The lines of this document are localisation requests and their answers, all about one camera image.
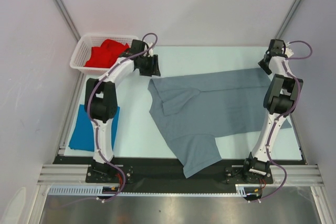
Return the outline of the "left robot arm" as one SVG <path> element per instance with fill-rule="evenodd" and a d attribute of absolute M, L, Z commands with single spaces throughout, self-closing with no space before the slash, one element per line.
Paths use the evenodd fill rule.
<path fill-rule="evenodd" d="M 87 180 L 98 177 L 112 181 L 121 173 L 109 164 L 114 157 L 112 123 L 118 110 L 117 87 L 129 74 L 139 70 L 141 76 L 160 76 L 158 55 L 153 53 L 156 43 L 134 39 L 131 47 L 123 51 L 114 65 L 98 79 L 86 82 L 85 111 L 93 127 L 95 143 L 93 161 Z"/>

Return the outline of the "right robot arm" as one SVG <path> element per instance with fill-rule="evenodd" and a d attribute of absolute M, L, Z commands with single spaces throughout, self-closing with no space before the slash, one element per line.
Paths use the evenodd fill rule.
<path fill-rule="evenodd" d="M 272 75 L 272 81 L 263 101 L 266 117 L 260 136 L 242 169 L 243 180 L 249 184 L 256 184 L 270 175 L 270 165 L 275 164 L 271 158 L 275 140 L 285 120 L 295 110 L 303 86 L 303 80 L 290 70 L 293 52 L 288 46 L 283 40 L 272 39 L 258 63 L 267 75 Z"/>

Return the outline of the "grey t shirt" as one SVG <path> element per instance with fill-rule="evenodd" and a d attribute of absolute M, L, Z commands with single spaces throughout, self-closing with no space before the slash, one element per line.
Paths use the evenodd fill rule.
<path fill-rule="evenodd" d="M 258 68 L 149 81 L 150 115 L 185 177 L 221 160 L 218 137 L 261 130 L 270 83 Z"/>

